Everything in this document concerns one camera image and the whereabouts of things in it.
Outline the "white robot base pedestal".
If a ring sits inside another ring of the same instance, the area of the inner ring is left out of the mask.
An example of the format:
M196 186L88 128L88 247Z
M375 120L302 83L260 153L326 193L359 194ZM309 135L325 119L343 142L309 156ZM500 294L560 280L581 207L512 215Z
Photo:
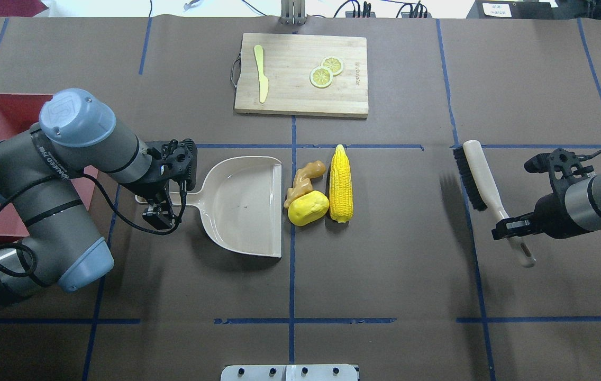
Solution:
M351 364L267 364L226 366L221 380L360 380Z

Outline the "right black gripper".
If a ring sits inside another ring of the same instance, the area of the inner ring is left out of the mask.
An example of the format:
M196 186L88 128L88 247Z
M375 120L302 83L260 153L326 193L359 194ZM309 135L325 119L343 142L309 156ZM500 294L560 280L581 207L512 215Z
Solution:
M577 155L570 150L556 149L540 153L525 162L529 173L547 173L552 193L538 200L532 214L501 219L492 229L494 240L523 237L544 232L555 239L566 239L586 234L567 212L565 194L569 187L590 178L593 166L584 166L588 155Z

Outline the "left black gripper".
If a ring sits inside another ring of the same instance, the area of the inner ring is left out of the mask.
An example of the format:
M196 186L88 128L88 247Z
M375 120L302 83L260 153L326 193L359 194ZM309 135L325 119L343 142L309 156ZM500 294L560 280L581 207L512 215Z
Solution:
M150 159L150 166L141 176L124 188L151 204L170 202L168 182L184 184L187 191L196 186L197 145L192 139L181 141L150 141L145 154L139 157ZM142 218L157 231L167 231L175 226L172 208L148 207Z

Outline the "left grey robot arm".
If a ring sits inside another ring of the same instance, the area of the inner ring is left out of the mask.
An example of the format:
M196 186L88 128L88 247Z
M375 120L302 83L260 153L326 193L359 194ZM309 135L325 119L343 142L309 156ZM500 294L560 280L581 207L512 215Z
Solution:
M172 234L196 186L192 139L144 142L80 88L61 90L26 132L0 141L0 309L58 285L78 291L114 258L72 181L95 167L145 198L142 232Z

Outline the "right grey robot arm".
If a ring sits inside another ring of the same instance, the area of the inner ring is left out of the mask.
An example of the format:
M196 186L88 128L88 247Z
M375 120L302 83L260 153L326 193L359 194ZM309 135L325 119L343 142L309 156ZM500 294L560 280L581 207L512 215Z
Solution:
M525 162L530 173L546 173L552 193L540 198L533 212L497 222L495 240L546 234L568 239L601 231L601 174L584 166L583 155L556 149L540 153Z

